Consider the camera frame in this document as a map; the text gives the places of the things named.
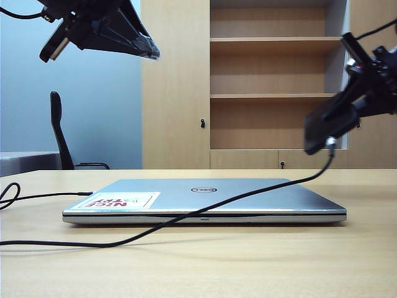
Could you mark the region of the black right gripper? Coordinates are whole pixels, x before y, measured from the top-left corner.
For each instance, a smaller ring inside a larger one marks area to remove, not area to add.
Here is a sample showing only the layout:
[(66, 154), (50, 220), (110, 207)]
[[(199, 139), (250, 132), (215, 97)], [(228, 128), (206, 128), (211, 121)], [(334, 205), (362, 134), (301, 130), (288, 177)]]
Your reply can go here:
[(396, 50), (384, 46), (374, 49), (370, 57), (358, 38), (348, 32), (341, 43), (350, 55), (346, 64), (349, 81), (346, 88), (334, 96), (323, 113), (323, 120), (335, 119), (355, 109), (357, 120), (350, 130), (360, 127), (360, 118), (396, 113)]

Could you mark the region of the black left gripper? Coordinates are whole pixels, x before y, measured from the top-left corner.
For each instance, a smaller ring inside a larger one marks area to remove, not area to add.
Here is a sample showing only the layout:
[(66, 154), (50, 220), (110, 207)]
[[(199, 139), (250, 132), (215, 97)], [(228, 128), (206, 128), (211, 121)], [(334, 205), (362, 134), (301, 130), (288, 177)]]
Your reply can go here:
[(42, 17), (63, 21), (42, 48), (42, 61), (55, 60), (69, 43), (80, 50), (126, 53), (158, 60), (160, 50), (131, 1), (41, 1)]

